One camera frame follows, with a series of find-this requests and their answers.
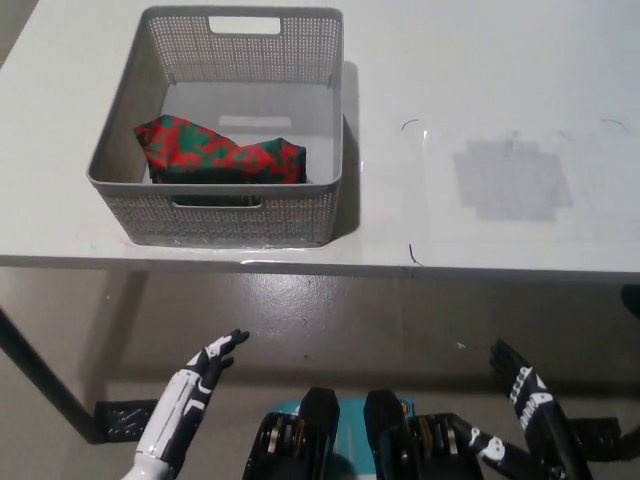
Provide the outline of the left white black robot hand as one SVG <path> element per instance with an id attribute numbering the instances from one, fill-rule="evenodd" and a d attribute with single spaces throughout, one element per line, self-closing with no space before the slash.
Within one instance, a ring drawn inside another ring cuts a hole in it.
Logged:
<path id="1" fill-rule="evenodd" d="M 204 418 L 231 352 L 249 338 L 235 329 L 204 346 L 179 371 L 162 393 L 136 446 L 127 479 L 175 479 Z"/>

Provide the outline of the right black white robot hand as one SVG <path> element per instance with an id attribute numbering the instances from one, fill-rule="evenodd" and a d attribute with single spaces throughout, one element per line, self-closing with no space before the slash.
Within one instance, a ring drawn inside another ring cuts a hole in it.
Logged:
<path id="1" fill-rule="evenodd" d="M 508 479 L 591 479 L 559 401 L 534 367 L 502 339 L 491 347 L 490 366 L 514 409 L 528 449 L 458 420 L 456 430 L 468 448 Z"/>

